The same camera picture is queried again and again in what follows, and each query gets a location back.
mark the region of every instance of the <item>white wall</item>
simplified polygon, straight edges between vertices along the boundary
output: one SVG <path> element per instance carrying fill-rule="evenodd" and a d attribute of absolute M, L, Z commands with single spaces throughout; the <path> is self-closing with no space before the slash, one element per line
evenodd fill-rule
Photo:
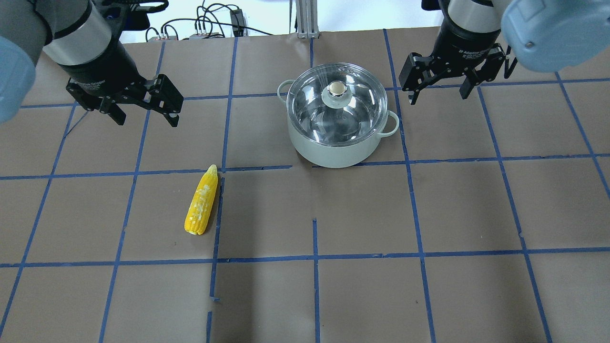
<path fill-rule="evenodd" d="M 214 2 L 238 5 L 248 26 L 271 34 L 287 34 L 289 28 L 294 27 L 296 10 L 293 5 L 292 20 L 289 20 L 289 0 L 206 0 L 207 5 Z M 424 11 L 420 4 L 420 0 L 318 0 L 318 26 L 321 31 L 358 31 L 440 25 L 440 11 Z M 151 26 L 160 29 L 170 19 L 195 18 L 198 5 L 201 5 L 201 0 L 170 0 L 166 10 L 149 15 Z M 219 10 L 215 14 L 222 23 L 231 23 L 228 10 Z M 178 30 L 180 39 L 195 33 L 192 21 L 178 21 L 172 25 Z M 230 26 L 224 30 L 227 36 L 232 32 Z M 145 35 L 143 31 L 124 32 L 121 41 L 144 42 Z"/>

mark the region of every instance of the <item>pot handle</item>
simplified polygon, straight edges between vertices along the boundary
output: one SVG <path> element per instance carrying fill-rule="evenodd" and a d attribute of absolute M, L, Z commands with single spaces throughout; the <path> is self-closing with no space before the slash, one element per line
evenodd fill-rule
<path fill-rule="evenodd" d="M 396 126 L 394 126 L 394 128 L 390 132 L 379 132 L 377 135 L 380 138 L 390 137 L 391 135 L 396 133 L 396 131 L 400 127 L 400 120 L 398 119 L 398 115 L 396 113 L 392 112 L 391 110 L 388 110 L 387 114 L 388 114 L 388 116 L 394 118 L 394 121 L 396 122 Z"/>
<path fill-rule="evenodd" d="M 293 83 L 295 83 L 296 80 L 286 80 L 282 83 L 279 84 L 278 87 L 278 98 L 285 104 L 286 100 L 282 99 L 282 96 L 280 95 L 280 91 L 282 90 L 282 88 L 284 88 L 286 85 L 292 85 Z"/>

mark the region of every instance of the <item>corn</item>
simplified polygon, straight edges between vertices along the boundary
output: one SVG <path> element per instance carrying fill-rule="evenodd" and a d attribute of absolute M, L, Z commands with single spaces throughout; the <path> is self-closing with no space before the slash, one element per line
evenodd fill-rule
<path fill-rule="evenodd" d="M 216 197 L 218 185 L 218 170 L 212 164 L 201 177 L 199 185 L 193 195 L 193 201 L 188 208 L 188 214 L 184 220 L 184 229 L 190 234 L 203 234 L 206 231 L 207 221 Z"/>

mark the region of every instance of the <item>transparent lid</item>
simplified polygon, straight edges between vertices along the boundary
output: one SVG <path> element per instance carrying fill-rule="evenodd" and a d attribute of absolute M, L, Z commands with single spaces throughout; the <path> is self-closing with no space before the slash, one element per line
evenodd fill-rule
<path fill-rule="evenodd" d="M 287 96 L 292 125 L 308 139 L 327 146 L 361 142 L 380 129 L 387 113 L 383 85 L 350 63 L 311 68 L 296 79 Z"/>

